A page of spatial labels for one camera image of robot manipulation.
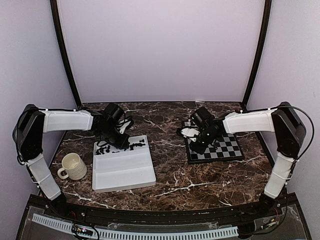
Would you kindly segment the white plastic tray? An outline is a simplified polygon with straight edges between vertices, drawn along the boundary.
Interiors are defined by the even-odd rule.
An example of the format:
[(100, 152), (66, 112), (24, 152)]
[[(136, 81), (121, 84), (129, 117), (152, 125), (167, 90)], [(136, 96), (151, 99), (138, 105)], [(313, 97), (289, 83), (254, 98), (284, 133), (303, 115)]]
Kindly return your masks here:
[[(146, 135), (128, 139), (129, 144), (144, 139), (140, 149), (118, 149), (105, 141), (93, 145), (92, 189), (96, 193), (132, 190), (154, 186), (156, 174)], [(96, 155), (99, 147), (110, 146), (107, 154)]]

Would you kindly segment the black grey chessboard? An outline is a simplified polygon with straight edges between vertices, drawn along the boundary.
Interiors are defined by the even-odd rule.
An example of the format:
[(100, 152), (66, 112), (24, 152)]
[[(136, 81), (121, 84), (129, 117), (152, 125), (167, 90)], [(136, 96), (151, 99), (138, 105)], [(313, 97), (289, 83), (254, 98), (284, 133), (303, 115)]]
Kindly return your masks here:
[[(182, 127), (185, 126), (194, 126), (200, 131), (196, 138), (183, 137), (189, 164), (236, 161), (245, 158), (234, 134), (219, 132), (219, 128), (211, 122), (195, 124), (191, 120), (188, 120), (182, 122)], [(191, 140), (199, 140), (207, 143), (204, 154), (198, 154), (190, 150), (189, 143)]]

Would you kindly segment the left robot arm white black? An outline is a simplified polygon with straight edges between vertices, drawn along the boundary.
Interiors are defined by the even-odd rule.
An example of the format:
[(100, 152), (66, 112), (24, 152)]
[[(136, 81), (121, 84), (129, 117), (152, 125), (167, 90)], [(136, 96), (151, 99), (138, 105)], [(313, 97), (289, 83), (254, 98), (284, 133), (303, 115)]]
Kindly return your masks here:
[(46, 154), (47, 135), (62, 138), (68, 131), (91, 132), (107, 144), (120, 149), (129, 148), (126, 131), (134, 124), (132, 116), (116, 103), (102, 110), (90, 108), (41, 108), (28, 104), (18, 117), (12, 131), (17, 162), (25, 166), (34, 184), (51, 203), (51, 210), (60, 218), (67, 218), (70, 206), (53, 177)]

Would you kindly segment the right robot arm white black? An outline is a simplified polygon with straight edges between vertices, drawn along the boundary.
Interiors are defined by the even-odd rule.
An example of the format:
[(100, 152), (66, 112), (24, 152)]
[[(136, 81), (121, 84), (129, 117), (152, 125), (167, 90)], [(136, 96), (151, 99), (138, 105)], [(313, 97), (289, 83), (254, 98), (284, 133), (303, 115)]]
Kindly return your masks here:
[(270, 178), (264, 188), (262, 201), (255, 205), (255, 213), (266, 217), (275, 208), (276, 199), (290, 180), (297, 162), (307, 151), (303, 147), (307, 129), (299, 114), (309, 115), (302, 109), (283, 101), (277, 106), (230, 111), (215, 117), (205, 107), (190, 116), (196, 133), (191, 134), (191, 149), (203, 154), (208, 145), (224, 134), (244, 132), (269, 132), (276, 141), (276, 160)]

